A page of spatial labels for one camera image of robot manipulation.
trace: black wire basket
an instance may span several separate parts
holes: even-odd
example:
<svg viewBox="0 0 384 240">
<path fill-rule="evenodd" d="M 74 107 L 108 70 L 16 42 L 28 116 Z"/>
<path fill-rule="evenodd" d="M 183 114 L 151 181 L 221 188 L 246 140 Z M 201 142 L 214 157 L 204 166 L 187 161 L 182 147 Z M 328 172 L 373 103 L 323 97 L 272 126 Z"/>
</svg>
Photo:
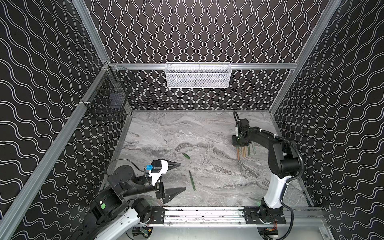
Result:
<svg viewBox="0 0 384 240">
<path fill-rule="evenodd" d="M 127 102 L 127 83 L 117 81 L 115 76 L 106 75 L 86 103 L 92 116 L 99 121 L 123 121 Z"/>
</svg>

